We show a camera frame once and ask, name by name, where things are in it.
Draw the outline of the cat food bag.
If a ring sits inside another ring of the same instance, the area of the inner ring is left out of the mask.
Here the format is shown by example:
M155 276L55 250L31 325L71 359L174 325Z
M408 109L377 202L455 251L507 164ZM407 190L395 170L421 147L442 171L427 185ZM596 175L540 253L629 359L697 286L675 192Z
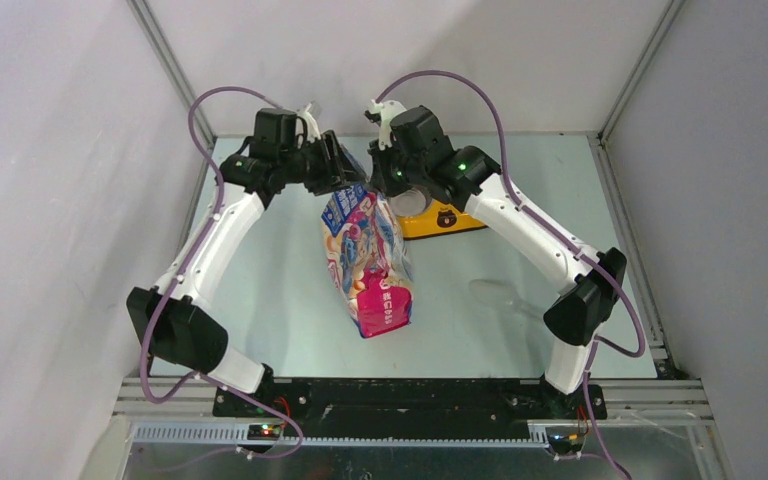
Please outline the cat food bag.
M411 322L414 282L401 226L387 199L360 179L332 193L320 215L327 271L364 338Z

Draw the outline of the clear plastic scoop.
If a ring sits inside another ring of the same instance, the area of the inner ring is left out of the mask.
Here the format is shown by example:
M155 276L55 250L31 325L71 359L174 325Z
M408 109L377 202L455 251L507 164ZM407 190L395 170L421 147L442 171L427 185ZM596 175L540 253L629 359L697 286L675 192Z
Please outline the clear plastic scoop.
M509 282L475 279L469 282L468 289L470 294L485 306L534 320L543 318L544 310L523 299Z

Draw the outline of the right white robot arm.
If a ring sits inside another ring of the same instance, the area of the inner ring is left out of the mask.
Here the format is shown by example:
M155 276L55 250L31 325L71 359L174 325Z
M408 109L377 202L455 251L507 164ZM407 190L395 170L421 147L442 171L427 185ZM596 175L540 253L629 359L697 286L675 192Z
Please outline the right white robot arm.
M582 403L578 387L594 340L619 299L625 255L577 239L505 179L500 163L480 148L454 148L428 108L373 102L365 115L378 127L368 149L374 188L391 199L418 193L472 217L555 288L558 297L543 315L553 345L541 402L553 417L570 416Z

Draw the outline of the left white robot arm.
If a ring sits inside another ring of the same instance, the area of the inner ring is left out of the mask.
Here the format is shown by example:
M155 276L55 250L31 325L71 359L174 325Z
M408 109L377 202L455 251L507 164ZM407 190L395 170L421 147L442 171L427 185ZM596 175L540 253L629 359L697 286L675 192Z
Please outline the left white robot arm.
M238 390L238 404L252 416L275 406L276 390L263 381L271 371L231 345L209 308L243 238L286 186L319 196L364 181L336 134L319 128L317 114L315 103L259 110L253 133L219 164L214 203L196 232L152 287L135 287L126 300L145 354Z

